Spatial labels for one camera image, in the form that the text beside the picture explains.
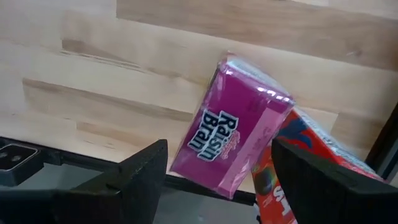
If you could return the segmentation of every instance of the raisin bran logo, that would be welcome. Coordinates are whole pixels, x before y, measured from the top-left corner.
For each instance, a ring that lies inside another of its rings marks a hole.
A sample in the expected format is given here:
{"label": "raisin bran logo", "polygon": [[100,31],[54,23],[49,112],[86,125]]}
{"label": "raisin bran logo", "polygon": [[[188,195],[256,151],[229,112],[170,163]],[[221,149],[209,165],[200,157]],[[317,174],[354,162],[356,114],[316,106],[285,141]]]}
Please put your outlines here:
{"label": "raisin bran logo", "polygon": [[220,111],[217,115],[204,110],[198,131],[188,143],[188,147],[198,153],[198,158],[207,162],[214,161],[221,153],[223,159],[228,158],[228,152],[239,142],[240,134],[236,131],[238,121],[239,118],[225,111]]}

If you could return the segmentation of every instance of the wooden surface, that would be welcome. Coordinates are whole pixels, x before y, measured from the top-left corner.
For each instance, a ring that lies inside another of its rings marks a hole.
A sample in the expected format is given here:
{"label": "wooden surface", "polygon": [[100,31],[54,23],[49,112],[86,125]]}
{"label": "wooden surface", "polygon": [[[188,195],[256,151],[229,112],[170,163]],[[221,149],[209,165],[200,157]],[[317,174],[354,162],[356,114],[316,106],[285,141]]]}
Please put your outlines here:
{"label": "wooden surface", "polygon": [[0,136],[115,162],[164,138],[170,165],[232,50],[364,159],[398,102],[396,2],[0,0]]}

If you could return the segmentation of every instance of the red cereal box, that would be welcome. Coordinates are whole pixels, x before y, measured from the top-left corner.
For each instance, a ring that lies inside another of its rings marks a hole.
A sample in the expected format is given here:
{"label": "red cereal box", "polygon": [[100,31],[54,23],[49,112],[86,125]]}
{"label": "red cereal box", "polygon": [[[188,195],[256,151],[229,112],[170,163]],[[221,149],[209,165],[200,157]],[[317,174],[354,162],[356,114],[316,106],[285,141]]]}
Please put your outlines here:
{"label": "red cereal box", "polygon": [[[362,175],[383,181],[368,165],[346,152],[342,144],[297,108],[288,115],[276,137]],[[252,175],[262,224],[297,223],[275,173],[271,144],[253,167]]]}

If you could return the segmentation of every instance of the purple cereal box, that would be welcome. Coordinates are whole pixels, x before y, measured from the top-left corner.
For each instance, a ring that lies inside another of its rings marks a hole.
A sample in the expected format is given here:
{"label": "purple cereal box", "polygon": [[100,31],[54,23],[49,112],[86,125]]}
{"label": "purple cereal box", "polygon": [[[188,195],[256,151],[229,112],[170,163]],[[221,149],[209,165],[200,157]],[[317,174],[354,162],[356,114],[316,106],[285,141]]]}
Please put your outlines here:
{"label": "purple cereal box", "polygon": [[170,171],[233,198],[293,105],[271,77],[234,54],[226,55]]}

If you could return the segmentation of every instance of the gray surface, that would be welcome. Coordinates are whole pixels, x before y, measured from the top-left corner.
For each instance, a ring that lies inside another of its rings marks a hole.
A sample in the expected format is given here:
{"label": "gray surface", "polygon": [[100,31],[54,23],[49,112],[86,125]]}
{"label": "gray surface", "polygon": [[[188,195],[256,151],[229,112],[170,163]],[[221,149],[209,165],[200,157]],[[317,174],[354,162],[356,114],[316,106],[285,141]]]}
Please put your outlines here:
{"label": "gray surface", "polygon": [[[46,164],[18,189],[70,189],[98,175],[94,170]],[[154,224],[257,224],[254,208],[164,188]]]}

